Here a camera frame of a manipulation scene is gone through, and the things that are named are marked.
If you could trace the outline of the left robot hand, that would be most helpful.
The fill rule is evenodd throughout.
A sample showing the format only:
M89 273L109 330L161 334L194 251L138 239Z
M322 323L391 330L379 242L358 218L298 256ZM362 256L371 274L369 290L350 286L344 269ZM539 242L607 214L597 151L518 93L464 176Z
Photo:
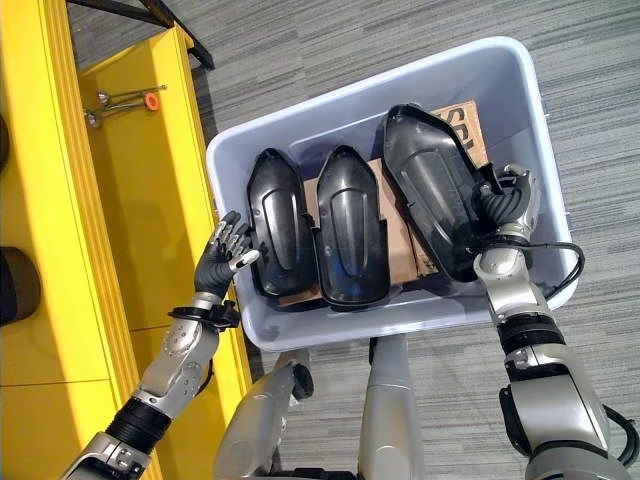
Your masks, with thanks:
M192 305L209 309L222 303L234 275L260 257L251 244L249 225L231 210L217 223L194 273Z

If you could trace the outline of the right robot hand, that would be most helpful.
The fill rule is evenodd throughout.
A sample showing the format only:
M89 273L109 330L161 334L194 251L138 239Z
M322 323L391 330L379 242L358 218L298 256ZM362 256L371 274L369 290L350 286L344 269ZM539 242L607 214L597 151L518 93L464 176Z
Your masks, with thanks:
M494 183L484 181L474 188L472 203L495 237L528 244L540 211L539 182L531 170L511 163Z

